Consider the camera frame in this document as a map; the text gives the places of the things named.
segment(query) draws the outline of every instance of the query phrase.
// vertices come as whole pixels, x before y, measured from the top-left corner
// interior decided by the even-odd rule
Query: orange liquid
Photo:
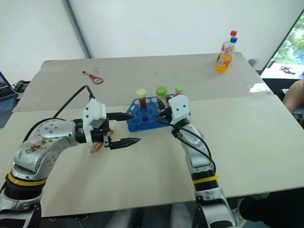
[[[141,109],[147,108],[146,98],[139,99],[139,106],[141,107]]]
[[[232,56],[229,54],[222,54],[219,59],[218,59],[218,63],[217,63],[217,70],[219,72],[225,72],[232,60]]]

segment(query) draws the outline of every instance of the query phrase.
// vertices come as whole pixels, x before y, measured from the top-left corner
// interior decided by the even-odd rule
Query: plastic bottle
[[[157,98],[159,98],[160,101],[165,105],[165,108],[168,108],[168,102],[166,99],[167,88],[164,86],[157,87],[156,94],[157,94]]]
[[[185,91],[185,86],[183,84],[177,84],[175,86],[175,95],[174,96],[183,94],[184,91]]]
[[[224,45],[224,52],[220,54],[217,63],[217,70],[219,72],[225,72],[228,69],[232,61],[233,53],[237,49],[237,46],[235,45],[237,40],[237,37],[231,37],[230,42]]]
[[[136,91],[136,95],[139,100],[139,106],[141,109],[146,109],[147,108],[147,102],[146,102],[146,95],[147,91],[145,89],[138,89]]]
[[[225,44],[226,43],[229,43],[229,41],[230,41],[230,39],[232,38],[232,37],[235,37],[236,35],[237,35],[237,31],[235,31],[235,30],[232,30],[231,32],[230,32],[230,37],[222,44],[222,47],[221,47],[221,49],[220,49],[220,53],[219,53],[219,55],[218,55],[218,60],[219,60],[219,56],[220,56],[220,54],[222,54],[223,52],[224,52],[224,46],[225,46]]]

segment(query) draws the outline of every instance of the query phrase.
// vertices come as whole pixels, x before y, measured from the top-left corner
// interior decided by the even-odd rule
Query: tree
[[[304,31],[304,14],[300,16],[286,40],[275,54],[274,59],[276,63],[304,65],[304,33],[301,37],[297,37],[296,34],[299,31]],[[293,57],[290,57],[290,51],[293,51]]]

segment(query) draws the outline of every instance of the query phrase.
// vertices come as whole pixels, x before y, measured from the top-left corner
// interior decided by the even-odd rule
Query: brown liquid
[[[139,106],[141,107],[141,109],[147,108],[146,98],[139,99]]]

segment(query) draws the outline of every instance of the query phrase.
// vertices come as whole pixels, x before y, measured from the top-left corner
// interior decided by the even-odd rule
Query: blue test tube rack
[[[127,113],[135,116],[133,119],[127,120],[130,132],[137,132],[167,126],[156,122],[156,118],[159,115],[156,97],[146,97],[146,102],[146,109],[140,108],[138,99],[133,100],[130,107],[128,108]]]

